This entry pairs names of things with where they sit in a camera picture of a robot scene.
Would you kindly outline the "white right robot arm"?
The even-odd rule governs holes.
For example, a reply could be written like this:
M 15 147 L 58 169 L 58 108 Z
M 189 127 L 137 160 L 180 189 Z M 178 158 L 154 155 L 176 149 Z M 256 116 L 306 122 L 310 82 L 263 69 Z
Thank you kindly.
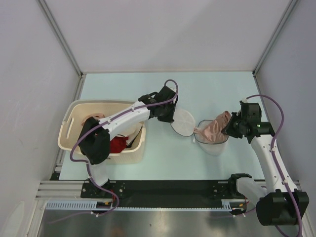
M 258 220 L 263 226 L 301 226 L 309 204 L 308 194 L 298 190 L 286 171 L 276 145 L 276 133 L 269 122 L 262 121 L 260 105 L 240 102 L 240 111 L 232 113 L 222 132 L 230 137 L 247 139 L 266 182 L 263 189 L 250 177 L 237 178 L 228 185 L 229 195 L 249 198 L 256 206 Z

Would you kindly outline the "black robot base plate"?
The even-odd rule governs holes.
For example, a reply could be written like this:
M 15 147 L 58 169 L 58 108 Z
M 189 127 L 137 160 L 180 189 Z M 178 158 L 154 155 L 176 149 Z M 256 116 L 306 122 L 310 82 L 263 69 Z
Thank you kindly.
M 120 207 L 220 208 L 224 201 L 233 208 L 253 207 L 227 180 L 112 180 L 100 189 L 85 181 L 80 194 L 90 199 L 114 195 Z

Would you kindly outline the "pink bra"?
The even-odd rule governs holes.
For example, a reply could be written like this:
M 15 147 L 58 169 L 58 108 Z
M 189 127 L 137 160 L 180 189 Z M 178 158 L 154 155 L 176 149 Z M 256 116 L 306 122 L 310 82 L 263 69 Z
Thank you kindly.
M 228 139 L 228 135 L 224 135 L 221 131 L 228 124 L 231 116 L 228 111 L 224 111 L 205 128 L 195 127 L 194 134 L 198 136 L 201 142 L 206 144 L 225 143 Z

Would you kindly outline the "white mesh laundry bag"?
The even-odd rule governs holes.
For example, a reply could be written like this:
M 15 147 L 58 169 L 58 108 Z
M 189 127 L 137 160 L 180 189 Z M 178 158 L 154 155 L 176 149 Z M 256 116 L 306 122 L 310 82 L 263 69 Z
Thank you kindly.
M 214 120 L 202 120 L 198 124 L 194 117 L 184 109 L 176 109 L 172 129 L 181 136 L 193 136 L 193 141 L 198 143 L 203 151 L 212 156 L 223 153 L 228 143 L 228 136 L 222 130 L 231 118 L 227 111 L 221 113 Z

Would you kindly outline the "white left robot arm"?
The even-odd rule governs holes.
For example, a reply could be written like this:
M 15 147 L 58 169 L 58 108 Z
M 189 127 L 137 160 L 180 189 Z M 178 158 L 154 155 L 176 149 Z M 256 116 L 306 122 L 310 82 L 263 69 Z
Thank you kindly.
M 109 176 L 106 173 L 106 159 L 110 154 L 110 143 L 119 134 L 133 125 L 152 118 L 172 123 L 178 101 L 178 86 L 171 89 L 164 85 L 159 92 L 152 92 L 138 98 L 130 107 L 106 118 L 96 120 L 89 117 L 81 130 L 72 151 L 79 147 L 86 157 L 84 161 L 88 178 L 93 183 L 92 192 L 102 198 L 108 194 Z

